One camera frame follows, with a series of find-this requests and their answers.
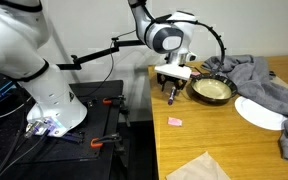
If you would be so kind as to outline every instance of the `gray cloth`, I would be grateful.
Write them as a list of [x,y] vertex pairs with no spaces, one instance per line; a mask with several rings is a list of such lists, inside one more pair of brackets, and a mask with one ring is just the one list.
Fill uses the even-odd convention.
[[[220,57],[206,60],[202,68],[214,72]],[[263,57],[251,55],[226,56],[218,73],[231,79],[242,96],[271,111],[288,116],[288,89],[270,82],[268,63]],[[280,139],[283,157],[288,160],[288,120]]]

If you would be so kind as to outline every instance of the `wooden table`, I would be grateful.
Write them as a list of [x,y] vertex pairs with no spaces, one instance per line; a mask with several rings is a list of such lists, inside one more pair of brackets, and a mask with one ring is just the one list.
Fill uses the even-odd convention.
[[[288,83],[288,56],[267,59],[270,70]],[[202,62],[189,64],[199,67]],[[244,120],[234,106],[237,96],[225,105],[211,106],[191,95],[188,82],[169,106],[171,86],[161,92],[154,66],[149,67],[149,77],[159,179],[206,151],[232,179],[288,179],[288,162],[278,146],[282,132]],[[183,126],[169,126],[168,117],[182,119]]]

